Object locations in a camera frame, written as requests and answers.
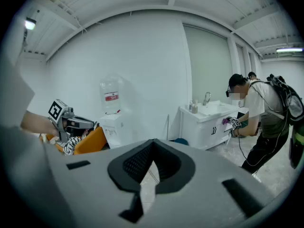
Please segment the tiled floor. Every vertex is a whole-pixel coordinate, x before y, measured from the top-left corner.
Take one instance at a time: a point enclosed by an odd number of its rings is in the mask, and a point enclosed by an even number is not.
[[[248,155],[250,149],[256,144],[256,141],[257,137],[246,137],[240,139],[241,148],[245,156]],[[228,145],[223,143],[209,149],[208,151],[220,154],[238,166],[242,165],[245,160],[239,149],[237,138],[231,138]],[[290,166],[288,152],[289,140],[282,149],[257,172],[258,178],[275,196],[288,188],[296,175],[295,170]],[[155,186],[158,182],[158,170],[153,162],[149,172],[147,172],[141,182],[141,200],[144,212],[147,212],[154,202]]]
[[[296,175],[295,170],[290,166],[288,157],[290,135],[291,129],[289,131],[289,138],[282,149],[273,158],[266,162],[257,172],[257,177],[275,196],[288,188]],[[246,157],[256,142],[257,137],[246,137],[240,139],[241,148]],[[238,138],[231,138],[228,145],[223,143],[209,149],[208,151],[220,154],[238,166],[241,166],[245,160],[241,150],[239,149]]]

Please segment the faucet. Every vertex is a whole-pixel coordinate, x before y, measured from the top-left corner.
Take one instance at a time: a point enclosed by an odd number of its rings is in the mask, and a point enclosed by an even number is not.
[[[207,105],[207,103],[209,102],[210,99],[211,99],[211,93],[210,92],[206,92],[203,105]]]

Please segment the black rectangular slot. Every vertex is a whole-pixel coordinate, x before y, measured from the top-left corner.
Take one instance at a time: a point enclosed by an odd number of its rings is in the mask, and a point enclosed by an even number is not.
[[[139,194],[134,195],[130,209],[124,210],[119,216],[132,223],[136,223],[143,216],[142,201]]]
[[[83,167],[83,166],[86,166],[86,165],[89,165],[91,164],[90,162],[88,161],[80,161],[80,162],[75,162],[75,163],[70,163],[70,164],[66,164],[67,168],[69,170],[72,170],[72,169],[76,169],[76,168],[79,168],[79,167]]]
[[[234,201],[243,210],[247,218],[258,213],[263,206],[235,179],[223,181],[222,184]]]

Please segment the black backpack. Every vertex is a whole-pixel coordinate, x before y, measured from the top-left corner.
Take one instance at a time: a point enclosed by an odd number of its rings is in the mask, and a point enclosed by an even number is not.
[[[279,95],[283,105],[283,115],[288,117],[288,123],[294,125],[304,119],[304,105],[297,92],[286,84],[282,76],[274,76],[271,74],[267,77],[266,82],[255,81],[255,83],[270,84]]]

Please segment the white sink cabinet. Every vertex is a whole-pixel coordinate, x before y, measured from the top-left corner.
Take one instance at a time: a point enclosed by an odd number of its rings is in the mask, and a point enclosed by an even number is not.
[[[223,119],[237,117],[239,107],[220,101],[198,105],[198,113],[192,114],[180,107],[180,138],[186,139],[191,147],[209,149],[230,139],[232,125],[222,124]]]

